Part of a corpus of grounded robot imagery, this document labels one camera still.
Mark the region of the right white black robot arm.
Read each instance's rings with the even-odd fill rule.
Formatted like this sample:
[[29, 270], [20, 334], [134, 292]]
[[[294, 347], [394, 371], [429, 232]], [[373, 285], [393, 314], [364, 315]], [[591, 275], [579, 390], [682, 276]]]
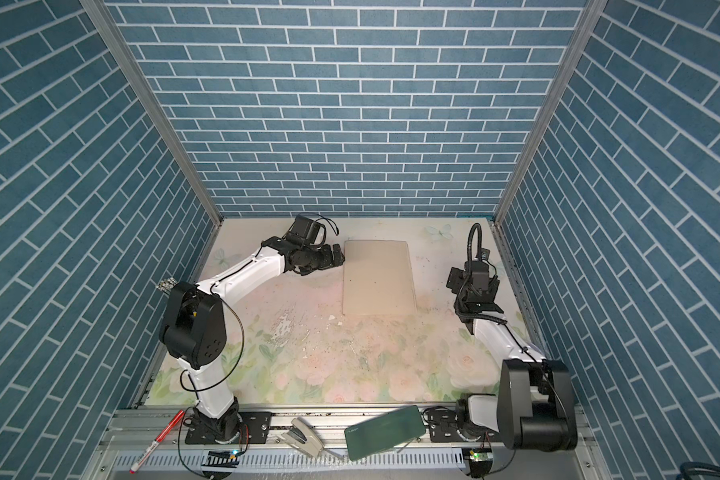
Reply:
[[501, 363], [499, 392], [464, 400], [467, 419], [497, 433], [511, 450], [573, 450], [578, 430], [570, 372], [513, 332], [495, 303], [499, 284], [493, 265], [476, 259], [453, 267], [446, 281], [458, 319]]

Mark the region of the grey stapler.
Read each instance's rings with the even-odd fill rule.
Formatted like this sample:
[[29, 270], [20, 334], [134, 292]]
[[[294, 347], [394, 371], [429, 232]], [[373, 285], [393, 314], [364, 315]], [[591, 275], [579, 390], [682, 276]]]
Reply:
[[291, 426], [280, 436], [280, 440], [310, 458], [317, 458], [324, 451], [322, 439], [313, 427], [300, 417], [291, 421]]

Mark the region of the coloured pens bundle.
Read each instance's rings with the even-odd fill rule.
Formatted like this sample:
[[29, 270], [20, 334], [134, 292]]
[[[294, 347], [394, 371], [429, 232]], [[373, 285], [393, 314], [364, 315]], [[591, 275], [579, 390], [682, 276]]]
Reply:
[[177, 280], [173, 277], [162, 279], [157, 284], [157, 289], [163, 293], [170, 293], [177, 285]]

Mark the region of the beige cardboard folder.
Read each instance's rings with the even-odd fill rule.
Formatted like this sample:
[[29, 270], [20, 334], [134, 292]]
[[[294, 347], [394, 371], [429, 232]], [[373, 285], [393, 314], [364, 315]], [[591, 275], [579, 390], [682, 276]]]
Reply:
[[417, 312], [408, 244], [397, 240], [345, 242], [342, 311], [356, 316]]

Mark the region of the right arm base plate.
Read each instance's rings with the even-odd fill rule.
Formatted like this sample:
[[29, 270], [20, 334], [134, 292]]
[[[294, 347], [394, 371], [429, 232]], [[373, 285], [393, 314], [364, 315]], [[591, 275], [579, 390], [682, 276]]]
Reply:
[[422, 410], [421, 416], [433, 443], [488, 443], [499, 440], [497, 430], [471, 422], [464, 412], [434, 406]]

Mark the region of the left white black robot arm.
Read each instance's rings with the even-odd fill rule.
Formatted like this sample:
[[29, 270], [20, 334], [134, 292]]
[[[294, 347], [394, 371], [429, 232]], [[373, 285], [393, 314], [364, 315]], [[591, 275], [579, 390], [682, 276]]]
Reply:
[[229, 443], [240, 432], [239, 403], [227, 385], [233, 369], [223, 370], [227, 345], [225, 314], [264, 283], [288, 272], [307, 276], [341, 266], [341, 247], [327, 242], [336, 223], [316, 213], [297, 215], [281, 236], [261, 242], [251, 255], [198, 283], [174, 282], [159, 330], [159, 341], [182, 373], [180, 386], [195, 395], [186, 417], [213, 442]]

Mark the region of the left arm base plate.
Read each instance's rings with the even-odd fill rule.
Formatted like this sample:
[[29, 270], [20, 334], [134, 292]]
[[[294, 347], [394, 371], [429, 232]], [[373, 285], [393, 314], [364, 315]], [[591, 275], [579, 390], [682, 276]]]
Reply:
[[224, 439], [223, 430], [211, 427], [211, 420], [203, 420], [200, 413], [190, 410], [183, 422], [185, 442], [189, 445], [265, 444], [272, 417], [273, 413], [268, 411], [239, 412], [234, 428]]

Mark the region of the red marker pen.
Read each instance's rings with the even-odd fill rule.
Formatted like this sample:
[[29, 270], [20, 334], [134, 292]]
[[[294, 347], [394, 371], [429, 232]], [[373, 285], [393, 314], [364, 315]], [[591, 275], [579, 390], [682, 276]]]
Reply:
[[150, 445], [141, 454], [141, 456], [131, 464], [131, 466], [129, 468], [129, 472], [131, 474], [137, 473], [143, 467], [143, 465], [147, 462], [149, 457], [157, 450], [157, 448], [165, 440], [165, 438], [171, 433], [171, 431], [181, 424], [182, 420], [184, 419], [185, 414], [186, 414], [185, 410], [180, 410], [172, 418], [170, 423], [156, 436], [156, 438], [150, 443]]

